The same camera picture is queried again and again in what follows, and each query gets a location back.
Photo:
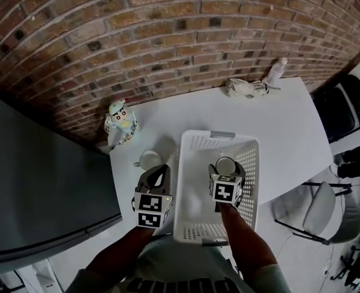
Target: white cup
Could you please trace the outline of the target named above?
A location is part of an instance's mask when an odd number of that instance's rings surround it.
[[[224,156],[215,163],[215,169],[219,175],[229,176],[236,171],[236,162]]]
[[[161,157],[156,152],[148,150],[141,154],[139,157],[139,162],[134,163],[134,166],[141,167],[144,170],[149,170],[162,164]]]

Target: chair leg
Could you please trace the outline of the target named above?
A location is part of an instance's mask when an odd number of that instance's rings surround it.
[[[302,186],[321,186],[321,183],[303,183]]]
[[[299,230],[297,229],[296,227],[293,227],[293,226],[290,226],[284,222],[280,222],[279,220],[275,219],[275,222],[282,225],[282,226],[285,226],[286,228],[288,229],[291,229],[291,230],[294,230],[298,233],[301,233],[301,234],[304,234],[305,236],[309,237],[309,238],[305,238],[305,239],[310,239],[310,240],[314,240],[314,241],[317,241],[317,242],[321,242],[322,244],[325,244],[325,245],[329,245],[330,242],[328,240],[325,240],[323,239],[322,237],[318,237],[318,236],[315,236],[311,233],[308,233],[306,231],[303,231],[303,230]]]
[[[352,287],[352,289],[356,289],[359,286],[359,283],[353,284],[351,283],[350,286]]]
[[[343,279],[345,274],[347,273],[347,271],[349,271],[351,269],[351,266],[354,262],[353,260],[353,255],[355,253],[355,247],[351,247],[351,255],[348,258],[348,260],[346,260],[343,256],[340,257],[340,260],[343,262],[344,264],[344,268],[339,272],[339,274],[335,277],[331,277],[331,280],[336,280],[336,279]]]
[[[329,243],[324,243],[323,241],[319,240],[319,239],[316,239],[314,237],[306,237],[306,236],[302,236],[301,234],[299,233],[293,233],[294,236],[297,236],[297,237],[302,237],[303,239],[307,239],[307,240],[310,240],[310,241],[314,241],[314,242],[319,242],[319,243],[322,243],[324,245],[329,245]]]

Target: toy figure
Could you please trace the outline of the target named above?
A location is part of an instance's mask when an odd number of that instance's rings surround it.
[[[125,106],[126,100],[122,99],[112,103],[109,106],[110,116],[107,117],[104,124],[104,129],[109,133],[109,126],[113,128],[119,128],[125,135],[124,139],[121,140],[118,145],[123,144],[125,141],[130,140],[138,129],[138,122],[135,118],[134,113]]]

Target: person's shirt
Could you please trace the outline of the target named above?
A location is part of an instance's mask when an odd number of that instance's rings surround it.
[[[217,248],[179,244],[165,237],[146,246],[134,270],[118,284],[82,269],[66,293],[290,293],[274,264],[259,270],[250,283]]]

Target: floor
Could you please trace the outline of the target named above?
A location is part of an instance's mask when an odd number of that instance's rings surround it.
[[[313,181],[329,183],[351,183],[354,195],[360,203],[360,178],[338,179],[329,169],[312,178]],[[331,281],[330,277],[341,268],[340,256],[348,255],[352,244],[322,245],[295,237],[285,227],[276,224],[275,218],[290,225],[301,227],[304,214],[311,202],[309,187],[300,186],[290,192],[259,207],[256,231],[265,239],[292,289],[301,293],[346,293],[350,288],[343,281]],[[335,205],[334,219],[338,221],[342,215],[344,201],[338,198]],[[333,235],[334,225],[326,228],[323,236]],[[117,224],[107,231],[87,240],[63,253],[50,258],[50,263],[63,289],[72,282],[77,271],[93,259],[102,249],[121,238],[127,231],[122,224]],[[224,256],[229,249],[223,249]]]

